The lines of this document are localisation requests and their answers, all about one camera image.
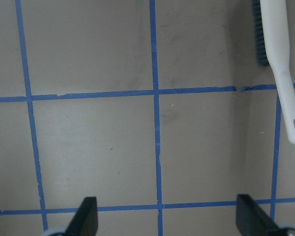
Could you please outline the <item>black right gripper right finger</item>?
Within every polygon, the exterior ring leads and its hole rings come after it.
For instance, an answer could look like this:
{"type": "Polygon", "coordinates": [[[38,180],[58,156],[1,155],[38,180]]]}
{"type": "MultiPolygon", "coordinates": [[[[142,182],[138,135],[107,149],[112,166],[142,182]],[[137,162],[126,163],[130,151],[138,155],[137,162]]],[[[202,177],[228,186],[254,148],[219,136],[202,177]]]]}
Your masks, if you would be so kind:
{"type": "Polygon", "coordinates": [[[242,236],[280,236],[281,229],[248,195],[236,197],[236,227],[242,236]]]}

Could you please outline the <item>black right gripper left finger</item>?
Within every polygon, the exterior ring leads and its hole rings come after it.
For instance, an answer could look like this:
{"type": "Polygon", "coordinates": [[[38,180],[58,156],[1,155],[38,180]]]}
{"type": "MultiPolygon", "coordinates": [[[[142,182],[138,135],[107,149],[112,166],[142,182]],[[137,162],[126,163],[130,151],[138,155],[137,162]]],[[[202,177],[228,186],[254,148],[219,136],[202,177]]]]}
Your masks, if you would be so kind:
{"type": "Polygon", "coordinates": [[[85,197],[65,230],[66,236],[95,236],[98,231],[96,197],[85,197]]]}

